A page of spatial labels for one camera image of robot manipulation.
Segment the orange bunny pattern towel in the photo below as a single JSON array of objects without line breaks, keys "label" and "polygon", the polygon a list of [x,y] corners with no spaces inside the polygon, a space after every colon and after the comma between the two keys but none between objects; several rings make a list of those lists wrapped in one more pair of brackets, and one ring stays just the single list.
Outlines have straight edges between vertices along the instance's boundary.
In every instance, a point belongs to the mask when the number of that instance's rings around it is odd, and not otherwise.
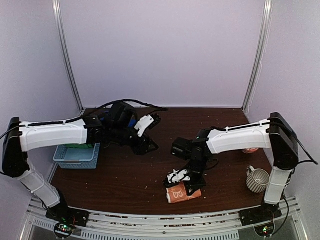
[{"label": "orange bunny pattern towel", "polygon": [[200,198],[201,196],[202,192],[200,189],[194,192],[192,195],[188,196],[185,185],[182,182],[176,186],[166,189],[166,198],[169,204],[185,202],[196,198]]}]

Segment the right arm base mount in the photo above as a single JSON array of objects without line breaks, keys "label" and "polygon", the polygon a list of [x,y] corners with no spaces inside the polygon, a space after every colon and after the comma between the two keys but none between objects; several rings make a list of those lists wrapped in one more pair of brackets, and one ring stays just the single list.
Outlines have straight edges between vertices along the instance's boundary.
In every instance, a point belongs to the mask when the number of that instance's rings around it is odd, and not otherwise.
[{"label": "right arm base mount", "polygon": [[271,237],[276,231],[274,220],[282,216],[278,206],[254,207],[239,212],[242,226],[253,225],[255,233],[262,238]]}]

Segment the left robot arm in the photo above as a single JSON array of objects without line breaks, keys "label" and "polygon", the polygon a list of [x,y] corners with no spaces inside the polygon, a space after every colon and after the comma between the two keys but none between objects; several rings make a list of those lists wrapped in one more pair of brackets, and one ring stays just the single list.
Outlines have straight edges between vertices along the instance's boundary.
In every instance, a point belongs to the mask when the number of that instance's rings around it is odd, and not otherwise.
[{"label": "left robot arm", "polygon": [[128,146],[135,155],[143,156],[159,148],[148,130],[160,121],[154,111],[139,117],[136,109],[123,101],[114,103],[110,109],[93,110],[68,120],[27,122],[14,117],[1,136],[2,174],[20,181],[55,217],[67,222],[72,211],[63,193],[36,170],[29,152],[53,150],[61,145],[114,144]]}]

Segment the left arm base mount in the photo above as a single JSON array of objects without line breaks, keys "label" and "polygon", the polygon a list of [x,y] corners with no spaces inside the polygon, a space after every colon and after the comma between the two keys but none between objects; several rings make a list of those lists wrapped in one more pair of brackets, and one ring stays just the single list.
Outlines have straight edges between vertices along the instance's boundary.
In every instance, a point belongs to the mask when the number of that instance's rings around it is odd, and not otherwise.
[{"label": "left arm base mount", "polygon": [[90,213],[86,210],[69,208],[63,215],[54,212],[52,209],[46,209],[46,218],[55,220],[53,233],[58,239],[69,238],[72,234],[79,232],[79,227],[86,227]]}]

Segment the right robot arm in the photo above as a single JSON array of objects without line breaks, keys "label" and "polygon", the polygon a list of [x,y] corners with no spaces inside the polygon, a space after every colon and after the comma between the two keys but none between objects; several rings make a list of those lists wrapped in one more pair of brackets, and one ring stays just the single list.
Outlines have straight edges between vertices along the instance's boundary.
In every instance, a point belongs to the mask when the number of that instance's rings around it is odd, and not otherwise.
[{"label": "right robot arm", "polygon": [[[169,138],[193,138],[201,129],[211,125],[218,127],[236,126],[248,123],[240,109],[177,108],[168,114],[166,124]],[[235,211],[261,204],[262,194],[250,192],[245,184],[245,168],[248,165],[262,168],[268,173],[272,169],[271,150],[260,149],[253,154],[240,150],[221,153],[219,164],[207,173],[207,187],[202,196],[180,203],[167,204],[169,214],[184,215]],[[296,197],[301,210],[310,215],[320,208],[320,168],[301,165],[292,177],[292,183],[285,191],[286,196]]]}]

